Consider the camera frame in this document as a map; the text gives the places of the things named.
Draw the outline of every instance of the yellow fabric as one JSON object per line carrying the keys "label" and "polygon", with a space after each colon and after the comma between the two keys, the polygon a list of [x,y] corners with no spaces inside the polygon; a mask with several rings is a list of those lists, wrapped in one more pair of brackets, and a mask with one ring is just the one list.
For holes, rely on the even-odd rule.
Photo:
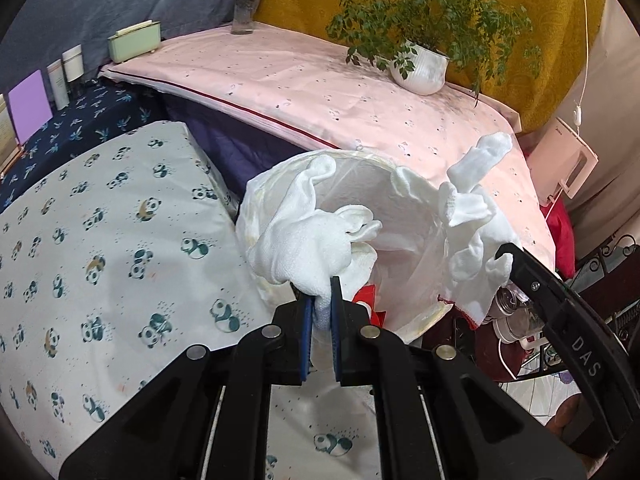
{"label": "yellow fabric", "polygon": [[[327,40],[324,29],[339,12],[338,1],[262,0],[255,19]],[[482,93],[518,111],[523,133],[527,133],[542,126],[554,113],[584,65],[584,4],[582,0],[500,1],[527,8],[535,27],[532,40],[542,49],[542,70],[533,79],[523,70],[522,58],[516,51],[505,84],[485,83]],[[587,0],[591,41],[600,27],[604,1]],[[466,75],[452,70],[447,78],[464,86],[470,83]]]}

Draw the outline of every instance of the tissue box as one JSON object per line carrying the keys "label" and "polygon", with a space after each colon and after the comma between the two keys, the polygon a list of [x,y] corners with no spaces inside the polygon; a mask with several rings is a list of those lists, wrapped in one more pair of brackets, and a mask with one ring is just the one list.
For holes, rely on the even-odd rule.
{"label": "tissue box", "polygon": [[160,46],[160,22],[138,23],[122,28],[109,38],[109,54],[116,63],[152,52]]}

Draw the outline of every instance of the gray blue fabric backdrop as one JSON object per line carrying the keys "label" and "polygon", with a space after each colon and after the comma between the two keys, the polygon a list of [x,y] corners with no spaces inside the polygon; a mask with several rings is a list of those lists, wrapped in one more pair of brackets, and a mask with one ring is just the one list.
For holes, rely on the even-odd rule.
{"label": "gray blue fabric backdrop", "polygon": [[172,38],[217,27],[232,18],[233,0],[27,0],[0,43],[0,93],[82,44],[87,73],[109,57],[107,38],[144,20],[159,20]]}

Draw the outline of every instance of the dark red trim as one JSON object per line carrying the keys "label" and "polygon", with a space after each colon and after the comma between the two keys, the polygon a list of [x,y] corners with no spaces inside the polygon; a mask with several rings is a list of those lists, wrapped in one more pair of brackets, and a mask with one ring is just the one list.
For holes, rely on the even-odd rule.
{"label": "dark red trim", "polygon": [[309,139],[316,140],[317,142],[320,142],[321,144],[324,144],[328,148],[333,148],[335,150],[341,150],[340,147],[335,146],[334,144],[332,144],[330,142],[327,142],[324,139],[319,139],[318,137],[313,136],[312,134],[310,134],[308,132],[305,132],[304,130],[300,130],[299,128],[296,128],[295,126],[291,126],[290,124],[283,123],[282,121],[274,119],[273,117],[266,116],[264,114],[261,114],[261,113],[258,113],[256,111],[254,111],[254,110],[250,110],[249,108],[244,108],[244,107],[236,105],[234,103],[230,103],[229,101],[225,101],[224,99],[220,99],[220,98],[215,97],[213,95],[205,94],[204,92],[200,92],[198,90],[194,90],[193,88],[187,88],[186,86],[178,85],[178,83],[171,83],[169,81],[163,81],[161,79],[154,79],[153,77],[147,77],[147,76],[136,75],[136,74],[125,74],[125,73],[122,73],[122,72],[118,72],[117,70],[114,70],[113,68],[109,68],[108,70],[109,70],[109,72],[120,74],[122,76],[137,77],[137,78],[140,78],[140,79],[146,79],[148,81],[154,81],[156,83],[163,83],[165,85],[171,85],[171,86],[175,86],[177,88],[181,88],[182,90],[185,90],[187,92],[192,92],[194,94],[198,94],[198,95],[200,95],[202,97],[206,97],[207,99],[213,99],[214,101],[218,101],[219,103],[223,103],[225,105],[231,106],[233,108],[236,108],[237,110],[242,110],[243,112],[247,112],[247,113],[253,114],[253,115],[255,115],[257,117],[260,117],[260,118],[263,118],[263,119],[265,119],[267,121],[271,121],[272,123],[279,124],[280,126],[283,126],[284,128],[288,128],[289,130],[293,130],[294,132],[297,132],[299,134],[302,134],[305,137],[308,137]]}

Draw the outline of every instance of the ribbed white pot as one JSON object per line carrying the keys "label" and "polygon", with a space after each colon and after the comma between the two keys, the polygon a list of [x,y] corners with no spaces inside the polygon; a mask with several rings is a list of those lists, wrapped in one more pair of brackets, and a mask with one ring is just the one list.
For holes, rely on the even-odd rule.
{"label": "ribbed white pot", "polygon": [[411,45],[417,54],[409,52],[402,54],[414,64],[414,70],[407,74],[406,79],[402,79],[400,71],[394,66],[392,61],[389,64],[391,75],[396,83],[418,95],[435,94],[444,86],[444,76],[447,73],[449,59],[442,54],[432,52],[417,44]]}

